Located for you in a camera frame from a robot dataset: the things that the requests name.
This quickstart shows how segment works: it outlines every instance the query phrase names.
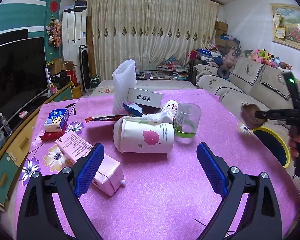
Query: human hand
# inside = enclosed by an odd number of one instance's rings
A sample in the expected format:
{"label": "human hand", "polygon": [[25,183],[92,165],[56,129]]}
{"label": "human hand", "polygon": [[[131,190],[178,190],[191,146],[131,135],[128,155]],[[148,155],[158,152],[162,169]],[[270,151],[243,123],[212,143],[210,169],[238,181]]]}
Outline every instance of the human hand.
{"label": "human hand", "polygon": [[290,148],[291,158],[292,160],[295,160],[295,158],[299,157],[299,152],[296,149],[296,147],[297,147],[297,143],[300,143],[300,135],[297,135],[292,138],[291,132],[289,131],[289,136],[290,136],[289,146],[291,147]]}

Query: picture frame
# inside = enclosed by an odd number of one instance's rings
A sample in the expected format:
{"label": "picture frame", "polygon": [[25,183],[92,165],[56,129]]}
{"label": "picture frame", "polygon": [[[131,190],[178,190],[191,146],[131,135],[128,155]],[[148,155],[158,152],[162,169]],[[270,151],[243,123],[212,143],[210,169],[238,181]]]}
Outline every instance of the picture frame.
{"label": "picture frame", "polygon": [[[272,41],[300,50],[300,7],[291,4],[271,3]],[[274,15],[281,14],[279,25],[274,25]],[[275,30],[285,29],[284,38],[276,38]]]}

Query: tv stand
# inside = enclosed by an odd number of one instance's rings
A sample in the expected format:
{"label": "tv stand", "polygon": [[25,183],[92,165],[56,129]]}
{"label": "tv stand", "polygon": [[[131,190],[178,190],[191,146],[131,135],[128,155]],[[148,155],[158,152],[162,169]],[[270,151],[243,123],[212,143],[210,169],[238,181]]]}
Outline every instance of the tv stand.
{"label": "tv stand", "polygon": [[15,122],[17,126],[14,126],[13,133],[7,138],[6,143],[0,150],[1,211],[5,211],[6,201],[10,201],[13,189],[19,179],[25,158],[29,152],[30,144],[32,143],[32,127],[34,127],[36,123],[41,106],[53,102],[70,100],[72,98],[71,84],[69,83],[56,94],[48,98],[40,96],[28,104],[30,108],[25,110],[27,110],[29,114],[25,119],[20,119],[19,115],[16,115],[17,118]]}

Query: white stripe on wall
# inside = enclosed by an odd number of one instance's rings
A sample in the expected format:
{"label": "white stripe on wall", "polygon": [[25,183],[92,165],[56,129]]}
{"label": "white stripe on wall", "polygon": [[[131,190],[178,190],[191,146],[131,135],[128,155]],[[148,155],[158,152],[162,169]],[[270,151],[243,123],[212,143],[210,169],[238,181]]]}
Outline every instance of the white stripe on wall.
{"label": "white stripe on wall", "polygon": [[0,4],[10,4],[10,3],[26,3],[26,4],[36,4],[46,6],[47,2],[40,0],[2,0]]}
{"label": "white stripe on wall", "polygon": [[28,33],[44,32],[44,26],[30,26],[30,27],[20,27],[20,28],[13,28],[13,29],[9,29],[9,30],[0,31],[0,34],[24,30],[24,29],[28,29]]}

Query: teal wall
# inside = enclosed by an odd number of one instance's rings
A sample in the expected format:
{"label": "teal wall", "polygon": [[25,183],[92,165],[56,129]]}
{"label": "teal wall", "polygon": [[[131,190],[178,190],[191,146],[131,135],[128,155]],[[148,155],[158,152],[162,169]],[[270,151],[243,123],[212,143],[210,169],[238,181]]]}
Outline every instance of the teal wall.
{"label": "teal wall", "polygon": [[49,36],[45,31],[52,15],[55,19],[59,18],[61,0],[55,0],[59,5],[55,13],[50,11],[51,1],[53,0],[3,0],[0,4],[0,33],[29,27],[29,38],[44,37],[47,61],[60,57],[59,48],[49,44]]}

